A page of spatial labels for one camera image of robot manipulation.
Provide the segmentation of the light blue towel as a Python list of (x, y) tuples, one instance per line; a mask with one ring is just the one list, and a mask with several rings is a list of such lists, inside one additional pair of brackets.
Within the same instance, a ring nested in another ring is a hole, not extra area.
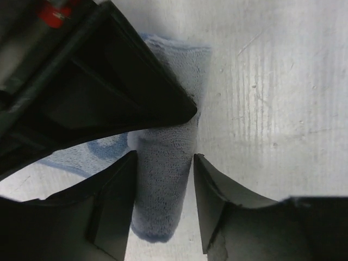
[[(154, 34), (141, 35), (159, 61), (202, 108), (212, 51)], [(90, 177), (129, 151), (138, 153), (136, 199), (131, 228), (151, 243), (169, 241), (181, 218), (200, 113), (189, 122), (168, 128), (123, 133), (56, 151), (41, 163)]]

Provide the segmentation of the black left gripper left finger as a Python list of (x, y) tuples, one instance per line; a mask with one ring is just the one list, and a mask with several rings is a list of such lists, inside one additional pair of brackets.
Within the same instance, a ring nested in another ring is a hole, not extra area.
[(1, 198), (1, 260), (124, 260), (138, 155), (40, 200)]

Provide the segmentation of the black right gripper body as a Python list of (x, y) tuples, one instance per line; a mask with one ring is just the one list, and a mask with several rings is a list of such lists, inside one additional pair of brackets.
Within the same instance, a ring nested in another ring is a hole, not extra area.
[(31, 1), (1, 40), (1, 121), (29, 107), (54, 122), (105, 122), (100, 26), (108, 1)]

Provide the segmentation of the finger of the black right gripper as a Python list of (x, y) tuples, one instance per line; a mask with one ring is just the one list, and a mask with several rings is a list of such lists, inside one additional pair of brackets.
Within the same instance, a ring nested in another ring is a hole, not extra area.
[(1, 1), (1, 178), (197, 105), (111, 1)]

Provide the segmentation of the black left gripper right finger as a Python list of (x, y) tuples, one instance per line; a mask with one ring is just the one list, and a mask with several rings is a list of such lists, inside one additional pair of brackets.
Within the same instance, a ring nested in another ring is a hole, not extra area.
[(347, 260), (347, 198), (266, 198), (194, 155), (202, 251), (208, 260)]

